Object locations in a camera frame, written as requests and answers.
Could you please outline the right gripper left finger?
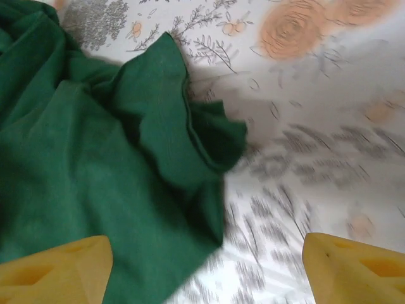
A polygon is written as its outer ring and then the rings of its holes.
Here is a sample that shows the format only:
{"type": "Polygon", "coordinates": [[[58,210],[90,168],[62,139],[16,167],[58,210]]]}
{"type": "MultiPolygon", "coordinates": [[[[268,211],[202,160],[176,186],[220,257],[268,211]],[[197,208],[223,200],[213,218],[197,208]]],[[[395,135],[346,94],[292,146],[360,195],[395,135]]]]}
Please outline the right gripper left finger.
{"type": "Polygon", "coordinates": [[[102,303],[113,266],[106,236],[1,264],[1,303],[102,303]]]}

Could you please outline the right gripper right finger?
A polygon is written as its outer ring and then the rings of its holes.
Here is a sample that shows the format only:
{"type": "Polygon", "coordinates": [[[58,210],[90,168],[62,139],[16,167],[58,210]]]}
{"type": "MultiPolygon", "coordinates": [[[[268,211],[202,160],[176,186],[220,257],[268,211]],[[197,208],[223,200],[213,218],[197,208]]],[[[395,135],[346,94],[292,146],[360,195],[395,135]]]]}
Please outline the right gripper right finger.
{"type": "Polygon", "coordinates": [[[309,233],[302,262],[316,303],[404,303],[403,253],[309,233]]]}

